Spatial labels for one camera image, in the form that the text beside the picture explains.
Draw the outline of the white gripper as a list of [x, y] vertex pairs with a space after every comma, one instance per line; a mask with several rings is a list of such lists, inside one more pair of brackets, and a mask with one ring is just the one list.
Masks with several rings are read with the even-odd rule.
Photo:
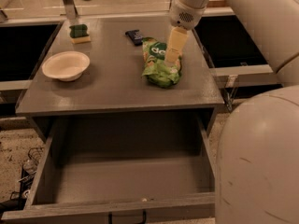
[[201, 20], [205, 7], [194, 8], [187, 6], [179, 0], [172, 0], [169, 9], [170, 23], [174, 28], [168, 38], [164, 62], [170, 66], [174, 64], [182, 54], [187, 42], [187, 30], [193, 29]]

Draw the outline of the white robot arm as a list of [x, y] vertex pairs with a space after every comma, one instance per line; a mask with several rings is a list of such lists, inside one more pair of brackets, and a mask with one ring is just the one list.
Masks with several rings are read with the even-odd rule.
[[[173, 25], [192, 29], [208, 0], [172, 0]], [[280, 83], [226, 120], [215, 167], [216, 224], [299, 224], [299, 0], [226, 0]]]

